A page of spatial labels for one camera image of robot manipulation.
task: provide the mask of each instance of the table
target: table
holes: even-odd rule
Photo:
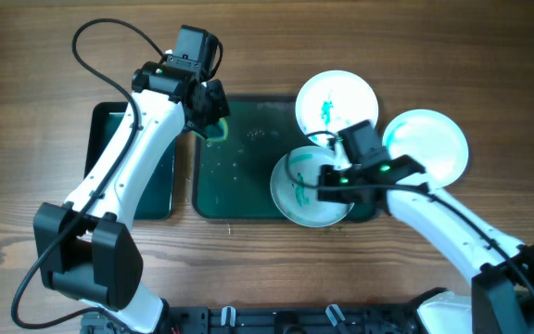
[[[9,304],[36,259],[32,218],[83,177],[93,107],[121,100],[73,59],[70,40],[90,19],[124,19],[164,48],[181,24],[222,40],[218,77],[229,93],[297,93],[314,74],[362,76],[381,99],[379,124],[435,109],[464,130],[471,160],[450,192],[496,227],[534,242],[534,4],[415,1],[152,6],[0,7],[0,332],[21,332]],[[92,66],[129,87],[157,60],[113,25],[79,43]],[[405,302],[436,286],[468,292],[457,271],[391,218],[332,230],[291,223],[208,224],[190,206],[193,136],[178,138],[171,219],[135,222],[143,280],[174,306]],[[21,304],[44,321],[82,307],[39,278]],[[77,332],[71,321],[45,332]]]

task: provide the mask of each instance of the white plate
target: white plate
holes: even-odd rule
[[[434,110],[403,112],[387,126],[382,144],[392,159],[406,154],[424,165],[439,186],[456,181],[469,161],[469,146],[463,131],[450,118]]]
[[[296,99],[296,120],[304,134],[327,130],[338,132],[348,126],[378,121],[378,101],[370,85],[347,71],[326,71],[313,76],[302,86]],[[327,135],[311,137],[326,147]]]
[[[333,151],[327,148],[309,146],[290,152],[290,170],[300,181],[316,185],[321,166],[333,164]],[[345,217],[353,207],[317,200],[317,192],[298,186],[287,177],[286,156],[277,162],[271,174],[271,195],[273,202],[285,217],[294,223],[308,227],[324,227]]]

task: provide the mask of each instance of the green tray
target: green tray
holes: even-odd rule
[[[285,219],[271,196],[275,164],[289,151],[314,145],[296,121],[296,96],[228,96],[229,135],[220,143],[197,139],[192,204],[210,220]],[[355,205],[346,220],[368,221],[374,205]]]
[[[94,108],[84,177],[94,168],[110,138],[119,128],[126,109],[127,102],[102,102]],[[170,216],[174,185],[175,148],[176,144],[172,142],[159,159],[156,170],[151,175],[139,200],[134,219],[162,220]]]

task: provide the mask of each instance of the dark green tray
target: dark green tray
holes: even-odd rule
[[[110,138],[119,128],[126,109],[127,102],[102,102],[94,108],[84,177],[94,168]],[[156,170],[139,200],[134,219],[161,220],[170,216],[175,148],[176,144],[172,142],[159,159]]]
[[[192,204],[206,219],[285,219],[271,196],[275,164],[290,150],[314,145],[296,121],[296,96],[228,96],[229,135],[197,139]],[[374,218],[374,205],[355,205],[346,220]]]

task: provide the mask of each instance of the wooden table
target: wooden table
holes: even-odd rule
[[[0,8],[0,333],[19,331],[9,304],[36,259],[36,209],[61,203],[80,183],[92,109],[121,100],[70,52],[74,31],[100,17],[125,19],[164,48],[183,23],[215,33],[229,93],[297,93],[314,74],[342,69],[381,97],[380,126],[408,109],[445,113],[471,149],[450,192],[534,242],[534,6],[526,1]],[[113,25],[86,31],[79,49],[127,88],[134,69],[157,60]],[[468,292],[432,246],[391,218],[328,232],[231,224],[232,235],[204,222],[189,203],[192,139],[178,139],[172,217],[133,229],[144,282],[172,305],[404,302],[436,286]],[[21,315],[42,321],[81,306],[36,278]],[[77,330],[71,321],[47,332]]]

